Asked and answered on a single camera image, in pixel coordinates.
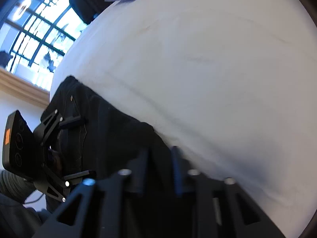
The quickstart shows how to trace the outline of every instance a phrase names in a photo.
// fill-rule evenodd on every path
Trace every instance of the black mount bracket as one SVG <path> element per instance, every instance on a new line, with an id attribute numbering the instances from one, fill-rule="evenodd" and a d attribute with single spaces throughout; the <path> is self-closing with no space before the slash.
<path id="1" fill-rule="evenodd" d="M 40 153 L 38 153 L 40 158 L 38 160 L 41 171 L 38 171 L 36 178 L 32 181 L 37 190 L 61 202 L 66 201 L 71 188 L 81 183 L 83 178 L 96 177 L 95 172 L 90 170 L 60 177 L 49 167 L 53 163 L 52 153 L 54 152 L 50 148 L 50 144 L 57 137 L 59 131 L 75 128 L 84 122 L 85 119 L 81 116 L 64 119 L 58 110 L 55 110 L 33 132 L 35 141 L 40 144 Z"/>
<path id="2" fill-rule="evenodd" d="M 209 179 L 181 158 L 178 148 L 174 147 L 171 154 L 175 199 L 190 195 L 194 200 L 192 229 L 186 237 L 285 238 L 233 178 Z M 127 169 L 97 182 L 85 179 L 33 238 L 145 237 L 140 230 L 123 235 L 123 201 L 145 196 L 148 160 L 149 152 L 141 151 Z M 169 232 L 165 236 L 175 237 Z"/>

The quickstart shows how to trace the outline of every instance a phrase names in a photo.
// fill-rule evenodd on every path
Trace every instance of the screw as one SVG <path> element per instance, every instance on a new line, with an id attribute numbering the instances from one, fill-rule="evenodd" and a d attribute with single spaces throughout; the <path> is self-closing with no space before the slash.
<path id="1" fill-rule="evenodd" d="M 129 176 L 132 173 L 130 169 L 121 169 L 118 174 L 121 176 Z"/>
<path id="2" fill-rule="evenodd" d="M 232 184 L 236 183 L 236 180 L 230 177 L 230 178 L 226 178 L 224 180 L 224 183 L 227 184 L 227 185 L 232 185 Z"/>
<path id="3" fill-rule="evenodd" d="M 93 186 L 96 183 L 96 181 L 94 179 L 87 178 L 83 180 L 82 183 L 86 186 Z"/>
<path id="4" fill-rule="evenodd" d="M 191 170 L 188 170 L 187 172 L 190 176 L 198 176 L 200 175 L 200 172 L 196 169 L 191 169 Z"/>

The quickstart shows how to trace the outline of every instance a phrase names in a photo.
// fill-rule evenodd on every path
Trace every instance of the white wall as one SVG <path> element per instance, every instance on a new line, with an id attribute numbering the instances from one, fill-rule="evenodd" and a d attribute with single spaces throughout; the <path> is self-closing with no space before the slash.
<path id="1" fill-rule="evenodd" d="M 0 29 L 0 47 L 2 47 L 4 39 L 7 36 L 9 30 L 10 30 L 10 25 L 6 23 L 3 24 L 2 28 Z"/>
<path id="2" fill-rule="evenodd" d="M 36 126 L 40 123 L 40 117 L 42 112 L 44 111 L 43 108 L 34 106 L 29 104 L 28 102 L 22 101 L 14 96 L 4 93 L 0 90 L 0 140 L 3 140 L 5 126 L 7 123 L 8 115 L 14 112 L 15 110 L 19 110 L 21 115 L 26 120 L 28 126 L 30 127 L 31 131 L 35 129 Z M 1 156 L 1 163 L 0 169 L 3 169 L 2 165 L 2 148 L 3 145 L 0 145 L 0 156 Z M 34 192 L 27 201 L 33 201 L 37 199 L 41 195 L 40 192 Z M 45 198 L 42 197 L 40 201 L 34 204 L 29 204 L 27 206 L 32 206 L 35 210 L 41 210 L 42 208 L 46 208 Z"/>

